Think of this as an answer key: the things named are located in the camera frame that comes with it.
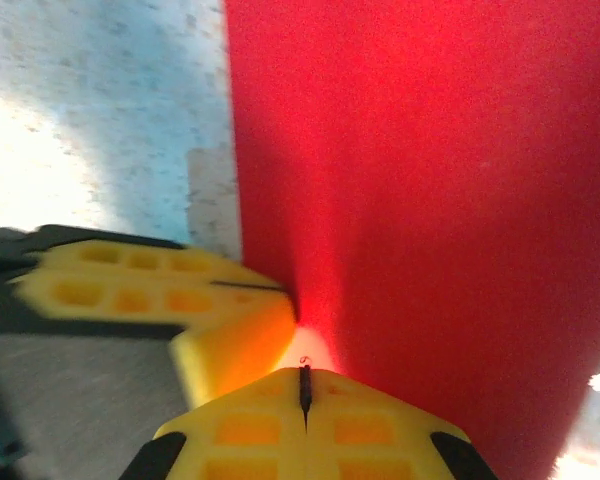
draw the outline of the speckled white surface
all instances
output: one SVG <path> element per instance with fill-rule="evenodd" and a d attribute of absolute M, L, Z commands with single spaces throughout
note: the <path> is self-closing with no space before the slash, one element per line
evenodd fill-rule
<path fill-rule="evenodd" d="M 217 0 L 0 0 L 0 226 L 239 258 L 226 72 Z"/>

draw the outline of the gray floor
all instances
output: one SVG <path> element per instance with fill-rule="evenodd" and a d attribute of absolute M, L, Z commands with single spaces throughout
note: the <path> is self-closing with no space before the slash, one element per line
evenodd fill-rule
<path fill-rule="evenodd" d="M 116 479 L 186 411 L 155 340 L 0 336 L 0 393 L 30 450 L 27 480 Z"/>

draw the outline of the red foam sheet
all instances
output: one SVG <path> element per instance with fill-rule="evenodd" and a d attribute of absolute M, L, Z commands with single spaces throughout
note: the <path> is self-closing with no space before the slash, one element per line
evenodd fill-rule
<path fill-rule="evenodd" d="M 227 0 L 246 263 L 544 479 L 600 360 L 600 1 Z"/>

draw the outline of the red surface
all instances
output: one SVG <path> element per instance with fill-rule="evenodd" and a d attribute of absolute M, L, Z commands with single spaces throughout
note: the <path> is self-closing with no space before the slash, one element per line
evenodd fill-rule
<path fill-rule="evenodd" d="M 227 13 L 246 263 L 344 372 L 546 478 L 600 358 L 600 1 Z"/>

